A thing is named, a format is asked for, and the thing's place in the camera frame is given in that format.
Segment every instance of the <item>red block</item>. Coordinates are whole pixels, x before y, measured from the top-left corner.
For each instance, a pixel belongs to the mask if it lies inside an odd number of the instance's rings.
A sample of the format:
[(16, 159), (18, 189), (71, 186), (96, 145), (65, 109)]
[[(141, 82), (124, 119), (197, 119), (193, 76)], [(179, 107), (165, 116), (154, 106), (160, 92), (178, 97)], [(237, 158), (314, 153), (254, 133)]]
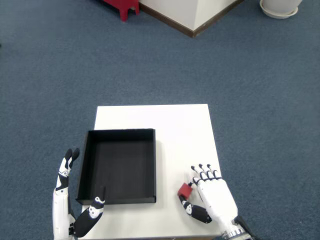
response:
[(180, 187), (180, 189), (178, 191), (178, 196), (183, 196), (186, 199), (188, 199), (191, 192), (192, 192), (192, 187), (190, 187), (188, 184), (184, 183), (184, 184), (182, 184), (182, 186)]
[(135, 14), (139, 14), (139, 0), (103, 0), (104, 2), (114, 6), (120, 11), (120, 18), (122, 21), (128, 19), (128, 10), (135, 8)]

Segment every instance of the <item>white wall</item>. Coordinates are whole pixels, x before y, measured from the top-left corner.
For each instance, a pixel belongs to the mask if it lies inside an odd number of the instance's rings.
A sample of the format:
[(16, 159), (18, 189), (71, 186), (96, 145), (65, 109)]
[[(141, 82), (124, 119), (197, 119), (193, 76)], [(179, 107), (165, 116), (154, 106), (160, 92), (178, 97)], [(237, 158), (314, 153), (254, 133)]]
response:
[(195, 30), (235, 0), (139, 0), (140, 3)]
[(139, 0), (140, 3), (194, 30), (199, 0)]
[(217, 15), (236, 0), (198, 0), (195, 14), (194, 29)]

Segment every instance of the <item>red stool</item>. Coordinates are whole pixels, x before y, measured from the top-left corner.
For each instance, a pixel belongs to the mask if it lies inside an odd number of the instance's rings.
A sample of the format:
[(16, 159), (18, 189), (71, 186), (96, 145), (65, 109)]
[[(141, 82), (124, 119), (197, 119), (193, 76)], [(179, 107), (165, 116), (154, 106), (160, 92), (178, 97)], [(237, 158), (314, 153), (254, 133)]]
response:
[(128, 10), (135, 8), (135, 14), (139, 14), (139, 0), (103, 0), (104, 2), (114, 6), (120, 11), (120, 18), (122, 21), (128, 19)]

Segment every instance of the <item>blue carpet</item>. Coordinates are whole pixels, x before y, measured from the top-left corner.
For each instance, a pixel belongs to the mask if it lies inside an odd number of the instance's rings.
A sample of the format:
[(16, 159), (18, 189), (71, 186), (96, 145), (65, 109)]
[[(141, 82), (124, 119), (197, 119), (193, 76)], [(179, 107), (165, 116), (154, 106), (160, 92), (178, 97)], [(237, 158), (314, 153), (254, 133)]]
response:
[(143, 12), (123, 23), (95, 0), (1, 1), (0, 239), (53, 238), (57, 169), (83, 148), (97, 106), (208, 103), (249, 226), (264, 239), (318, 240), (319, 11), (303, 1), (275, 20), (247, 0), (192, 39)]

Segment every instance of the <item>white robotic hand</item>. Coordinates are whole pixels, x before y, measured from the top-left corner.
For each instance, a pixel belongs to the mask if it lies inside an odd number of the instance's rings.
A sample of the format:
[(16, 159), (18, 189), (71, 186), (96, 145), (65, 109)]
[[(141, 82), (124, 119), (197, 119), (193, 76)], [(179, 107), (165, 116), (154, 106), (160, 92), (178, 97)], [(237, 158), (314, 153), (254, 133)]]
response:
[(105, 188), (102, 187), (90, 207), (75, 219), (70, 206), (68, 193), (69, 173), (74, 161), (79, 156), (79, 149), (69, 149), (59, 168), (56, 187), (52, 197), (52, 223), (54, 240), (74, 240), (74, 236), (83, 237), (101, 218), (104, 211)]
[[(238, 208), (235, 200), (222, 179), (219, 171), (199, 164), (199, 167), (191, 166), (197, 174), (192, 178), (192, 182), (185, 184), (178, 192), (179, 199), (188, 215), (204, 222), (217, 222), (220, 234), (225, 240), (253, 240), (254, 237), (242, 217), (238, 216)], [(191, 185), (195, 184), (196, 189), (204, 203), (204, 207), (193, 205), (187, 198), (191, 193)]]

